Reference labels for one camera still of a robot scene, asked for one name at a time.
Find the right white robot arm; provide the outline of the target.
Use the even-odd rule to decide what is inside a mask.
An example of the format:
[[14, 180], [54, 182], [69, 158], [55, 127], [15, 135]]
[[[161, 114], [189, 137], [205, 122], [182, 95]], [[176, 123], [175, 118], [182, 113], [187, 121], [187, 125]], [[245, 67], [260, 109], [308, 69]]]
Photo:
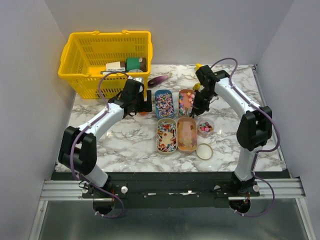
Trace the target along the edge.
[[220, 97], [240, 118], [236, 139], [240, 145], [238, 164], [232, 173], [230, 191], [241, 196], [255, 184], [253, 169], [258, 151], [262, 150], [272, 136], [272, 110], [252, 101], [231, 81], [224, 70], [213, 72], [203, 65], [195, 72], [201, 88], [195, 91], [190, 117], [209, 111], [213, 97]]

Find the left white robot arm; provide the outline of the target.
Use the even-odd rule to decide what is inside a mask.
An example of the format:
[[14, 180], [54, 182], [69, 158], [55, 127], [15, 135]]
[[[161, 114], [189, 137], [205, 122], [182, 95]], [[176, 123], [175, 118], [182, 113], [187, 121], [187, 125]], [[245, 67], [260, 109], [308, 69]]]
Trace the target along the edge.
[[111, 191], [111, 181], [97, 165], [97, 141], [126, 116], [152, 111], [152, 93], [144, 98], [144, 80], [129, 77], [124, 88], [107, 100], [108, 105], [91, 120], [79, 127], [68, 126], [63, 133], [58, 162], [69, 168], [74, 177], [81, 176], [94, 184], [93, 191], [101, 198]]

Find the blue tray swirl lollipops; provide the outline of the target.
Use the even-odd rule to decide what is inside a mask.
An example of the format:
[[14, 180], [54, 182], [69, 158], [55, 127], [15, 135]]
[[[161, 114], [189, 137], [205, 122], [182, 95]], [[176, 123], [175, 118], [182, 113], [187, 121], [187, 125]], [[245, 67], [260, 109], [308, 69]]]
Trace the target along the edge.
[[160, 89], [155, 92], [154, 97], [157, 119], [173, 118], [175, 111], [172, 92], [168, 89]]

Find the clear plastic jar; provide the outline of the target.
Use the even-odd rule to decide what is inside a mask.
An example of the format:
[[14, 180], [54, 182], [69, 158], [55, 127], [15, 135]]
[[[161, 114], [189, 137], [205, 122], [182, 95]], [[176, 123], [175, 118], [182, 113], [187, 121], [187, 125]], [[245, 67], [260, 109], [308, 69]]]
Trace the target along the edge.
[[214, 133], [215, 124], [212, 120], [201, 119], [197, 125], [197, 133], [202, 137], [209, 137]]

